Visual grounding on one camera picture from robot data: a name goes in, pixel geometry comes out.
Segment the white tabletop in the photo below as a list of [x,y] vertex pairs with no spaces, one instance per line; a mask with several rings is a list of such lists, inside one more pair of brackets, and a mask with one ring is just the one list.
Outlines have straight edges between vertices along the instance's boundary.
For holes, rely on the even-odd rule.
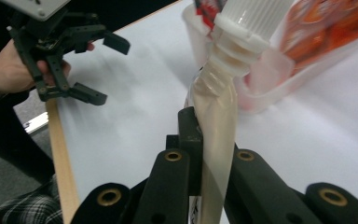
[[[199,70],[181,15],[191,3],[117,32],[131,42],[127,56],[100,41],[92,52],[65,56],[72,84],[108,95],[102,106],[58,101],[81,202],[101,184],[131,188],[147,178],[166,135],[177,133],[177,112]],[[358,198],[358,50],[264,112],[240,112],[237,144],[294,189],[329,182]]]

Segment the translucent plastic container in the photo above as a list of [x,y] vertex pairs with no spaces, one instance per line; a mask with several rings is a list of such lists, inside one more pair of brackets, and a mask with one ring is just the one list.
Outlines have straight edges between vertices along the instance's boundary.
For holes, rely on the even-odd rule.
[[[183,17],[196,61],[202,67],[208,58],[211,30],[208,26],[200,24],[202,18],[196,15],[195,11],[195,6],[190,5],[184,10]],[[284,26],[280,27],[281,30],[277,31],[276,36],[283,33]],[[249,114],[263,111],[335,63],[351,55],[356,49],[358,49],[358,37],[346,45],[324,53],[301,70],[296,70],[296,63],[281,53],[276,44],[272,44],[263,52],[258,62],[251,64],[250,73],[234,79],[241,110]]]

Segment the white bottle cap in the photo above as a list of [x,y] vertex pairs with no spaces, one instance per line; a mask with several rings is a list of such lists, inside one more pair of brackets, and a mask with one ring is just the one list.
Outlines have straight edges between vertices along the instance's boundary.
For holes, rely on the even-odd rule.
[[214,23],[240,39],[235,41],[249,50],[261,52],[269,45],[294,0],[228,0]]

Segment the human hand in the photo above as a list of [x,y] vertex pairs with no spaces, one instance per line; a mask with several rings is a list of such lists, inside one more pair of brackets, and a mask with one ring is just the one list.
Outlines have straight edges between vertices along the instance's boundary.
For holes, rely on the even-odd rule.
[[[93,50],[94,46],[89,44],[88,50]],[[47,85],[54,86],[54,78],[48,70],[48,64],[38,61],[37,66],[43,74]],[[66,61],[62,61],[62,71],[68,76],[71,66]],[[0,52],[0,94],[15,93],[26,91],[32,88],[34,80],[27,67],[22,63],[20,55],[14,47],[13,40],[10,40]]]

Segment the plaid fabric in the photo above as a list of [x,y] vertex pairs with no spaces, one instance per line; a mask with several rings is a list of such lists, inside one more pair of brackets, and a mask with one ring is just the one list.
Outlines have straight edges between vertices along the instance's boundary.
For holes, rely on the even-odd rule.
[[55,175],[38,189],[0,205],[0,224],[62,224]]

